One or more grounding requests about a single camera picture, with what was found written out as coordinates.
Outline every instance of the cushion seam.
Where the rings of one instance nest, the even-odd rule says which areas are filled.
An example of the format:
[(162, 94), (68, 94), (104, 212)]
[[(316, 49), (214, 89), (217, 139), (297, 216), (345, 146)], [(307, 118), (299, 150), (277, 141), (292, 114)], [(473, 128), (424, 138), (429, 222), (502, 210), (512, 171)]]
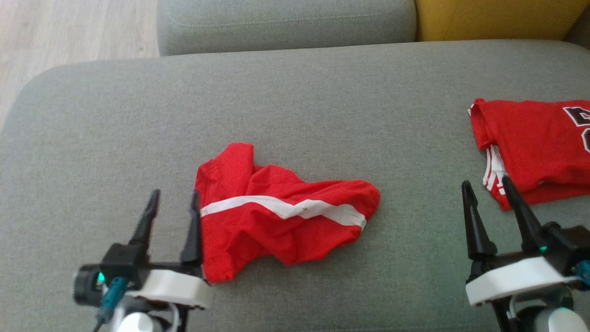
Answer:
[(364, 20), (371, 20), (378, 17), (384, 17), (390, 15), (398, 9), (394, 11), (389, 11), (383, 14), (357, 14), (357, 15), (338, 15), (338, 16), (326, 16), (326, 17), (308, 17), (308, 18), (291, 18), (291, 19), (277, 19), (277, 20), (268, 20), (268, 21), (251, 21), (251, 22), (235, 22), (235, 23), (222, 23), (222, 24), (184, 24), (180, 23), (176, 19), (174, 19), (171, 14), (168, 6), (166, 6), (166, 1), (163, 3), (163, 10), (168, 18), (168, 20), (176, 25), (177, 27), (182, 28), (243, 28), (249, 25), (256, 25), (256, 26), (275, 26), (275, 25), (292, 25), (295, 23), (309, 23), (309, 22), (346, 22), (346, 21), (364, 21)]
[(343, 20), (323, 20), (323, 21), (302, 21), (302, 22), (285, 22), (285, 23), (269, 23), (269, 24), (257, 24), (257, 25), (242, 25), (236, 27), (187, 27), (183, 25), (178, 25), (177, 28), (182, 30), (215, 30), (215, 31), (224, 31), (224, 30), (239, 30), (239, 29), (256, 29), (256, 28), (263, 28), (263, 27), (281, 27), (281, 26), (297, 26), (297, 25), (312, 25), (321, 22), (338, 22), (338, 23), (354, 23), (354, 22), (368, 22), (374, 21), (376, 18), (363, 18), (363, 19), (343, 19)]

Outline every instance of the jersey number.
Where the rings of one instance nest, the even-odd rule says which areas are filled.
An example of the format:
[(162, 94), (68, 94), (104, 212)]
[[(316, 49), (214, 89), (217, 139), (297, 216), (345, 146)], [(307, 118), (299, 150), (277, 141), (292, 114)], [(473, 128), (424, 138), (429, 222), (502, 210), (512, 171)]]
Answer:
[[(565, 107), (563, 110), (569, 115), (577, 127), (590, 126), (590, 110), (581, 107)], [(590, 128), (582, 132), (582, 140), (586, 151), (590, 153)]]

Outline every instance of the white trim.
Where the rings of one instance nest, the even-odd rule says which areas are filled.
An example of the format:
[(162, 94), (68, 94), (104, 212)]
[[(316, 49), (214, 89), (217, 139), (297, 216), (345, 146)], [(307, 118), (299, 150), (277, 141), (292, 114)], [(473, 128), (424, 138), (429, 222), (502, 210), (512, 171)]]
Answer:
[(502, 161), (502, 157), (500, 156), (500, 150), (498, 149), (498, 146), (490, 145), (490, 147), (486, 149), (486, 156), (487, 167), (486, 174), (483, 178), (483, 184), (486, 186), (488, 191), (491, 191), (494, 187), (494, 182), (496, 182), (496, 178), (498, 178), (498, 183), (496, 186), (500, 189), (500, 194), (504, 195), (505, 193), (502, 189), (502, 178), (504, 175), (507, 175), (507, 173), (506, 168), (504, 167), (504, 161)]
[(486, 149), (486, 159), (487, 159), (486, 172), (483, 174), (483, 185), (486, 186), (486, 188), (487, 188), (488, 183), (490, 182), (490, 177), (488, 176), (488, 174), (490, 174), (490, 167), (491, 167), (491, 155), (490, 154), (491, 154), (490, 149), (487, 148)]
[(582, 132), (582, 142), (584, 142), (584, 148), (586, 148), (586, 151), (590, 152), (590, 147), (588, 146), (588, 144), (590, 144), (590, 143), (586, 140), (586, 132), (587, 131), (590, 131), (590, 128), (586, 128)]
[(350, 204), (334, 206), (320, 200), (305, 200), (292, 205), (272, 196), (237, 196), (217, 201), (203, 207), (201, 217), (233, 209), (247, 203), (262, 205), (281, 219), (294, 216), (300, 216), (304, 219), (324, 216), (343, 226), (359, 226), (361, 230), (365, 228), (367, 222), (366, 217)]

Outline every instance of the yellow cushion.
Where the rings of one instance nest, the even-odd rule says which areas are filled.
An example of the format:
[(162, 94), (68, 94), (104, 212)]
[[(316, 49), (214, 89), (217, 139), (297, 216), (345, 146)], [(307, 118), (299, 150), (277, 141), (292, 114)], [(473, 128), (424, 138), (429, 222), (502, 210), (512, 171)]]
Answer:
[(416, 0), (418, 40), (564, 38), (590, 0)]

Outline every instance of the gray couch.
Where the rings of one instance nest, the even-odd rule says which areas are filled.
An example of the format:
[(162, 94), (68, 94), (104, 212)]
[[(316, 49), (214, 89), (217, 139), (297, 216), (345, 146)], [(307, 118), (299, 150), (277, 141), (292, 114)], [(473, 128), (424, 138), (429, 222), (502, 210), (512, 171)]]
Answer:
[[(150, 254), (177, 259), (197, 167), (245, 141), (259, 164), (307, 181), (365, 179), (382, 203), (356, 243), (323, 261), (259, 259), (215, 285), (213, 308), (193, 313), (190, 331), (497, 331), (491, 308), (471, 308), (465, 295), (463, 180), (500, 251), (520, 240), (513, 215), (480, 185), (486, 158), (467, 116), (477, 97), (590, 99), (590, 52), (457, 41), (49, 70), (0, 134), (2, 330), (89, 331), (94, 310), (70, 298), (74, 270), (129, 238), (153, 188), (163, 196)], [(589, 203), (533, 209), (543, 222), (590, 227)], [(576, 297), (584, 319), (589, 301)]]
[(414, 41), (414, 0), (160, 0), (163, 56)]

